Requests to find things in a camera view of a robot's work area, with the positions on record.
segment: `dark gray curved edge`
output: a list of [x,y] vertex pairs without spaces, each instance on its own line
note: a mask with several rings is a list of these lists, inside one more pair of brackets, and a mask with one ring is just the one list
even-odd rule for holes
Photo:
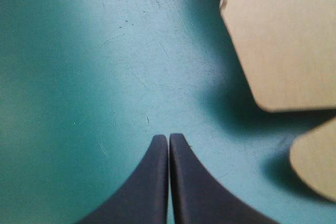
[[165,224],[167,197],[168,146],[157,135],[120,189],[78,223]]
[[277,223],[219,184],[182,134],[170,136],[170,176],[176,224]]

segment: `teal table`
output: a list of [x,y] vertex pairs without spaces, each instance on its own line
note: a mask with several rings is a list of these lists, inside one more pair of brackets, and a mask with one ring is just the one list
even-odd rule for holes
[[218,4],[0,0],[0,223],[79,220],[172,132],[264,214],[335,223],[287,159],[330,115],[257,108]]

